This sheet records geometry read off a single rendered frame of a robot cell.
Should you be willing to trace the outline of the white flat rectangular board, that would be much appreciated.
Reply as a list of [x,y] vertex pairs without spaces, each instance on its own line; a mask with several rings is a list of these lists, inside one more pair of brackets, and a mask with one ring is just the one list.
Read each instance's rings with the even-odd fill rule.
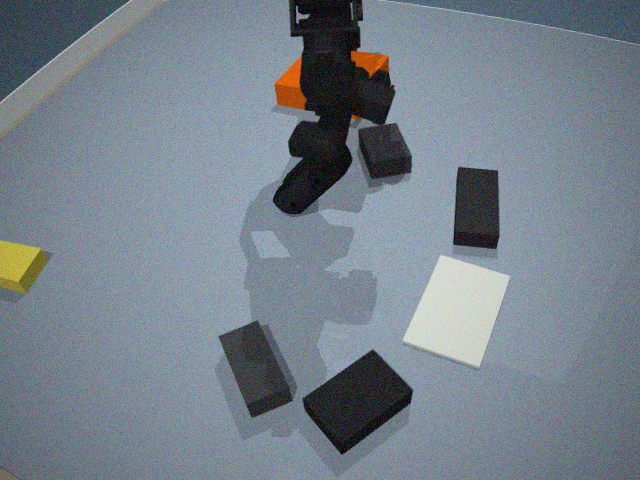
[[510,277],[440,255],[403,342],[479,369]]

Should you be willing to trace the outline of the yellow rectangular block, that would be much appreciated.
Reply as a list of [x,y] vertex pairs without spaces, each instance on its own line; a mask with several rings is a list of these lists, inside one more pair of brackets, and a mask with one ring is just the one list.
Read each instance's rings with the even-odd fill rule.
[[0,240],[0,287],[27,293],[47,262],[41,248]]

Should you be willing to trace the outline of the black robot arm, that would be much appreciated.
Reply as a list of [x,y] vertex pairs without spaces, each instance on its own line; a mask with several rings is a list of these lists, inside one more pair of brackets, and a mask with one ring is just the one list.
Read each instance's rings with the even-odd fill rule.
[[[351,51],[361,47],[362,0],[289,1],[291,37],[304,40],[299,77],[303,96],[321,106],[338,104],[339,119],[349,119],[351,112],[385,124],[395,95],[389,72],[378,69],[369,79],[352,74]],[[308,19],[296,23],[296,6],[299,14],[310,14]]]

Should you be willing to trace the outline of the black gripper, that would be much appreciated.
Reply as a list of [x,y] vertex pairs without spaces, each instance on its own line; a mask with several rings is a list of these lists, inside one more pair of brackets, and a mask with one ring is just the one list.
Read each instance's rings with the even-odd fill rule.
[[[352,74],[365,78],[369,73],[363,67],[357,67],[352,62]],[[338,104],[321,106],[306,100],[306,111],[315,111],[321,116],[319,121],[299,122],[294,128],[289,140],[289,154],[296,158],[311,158],[324,175],[332,176],[334,162],[339,158],[347,141],[352,113],[349,119],[338,118]]]

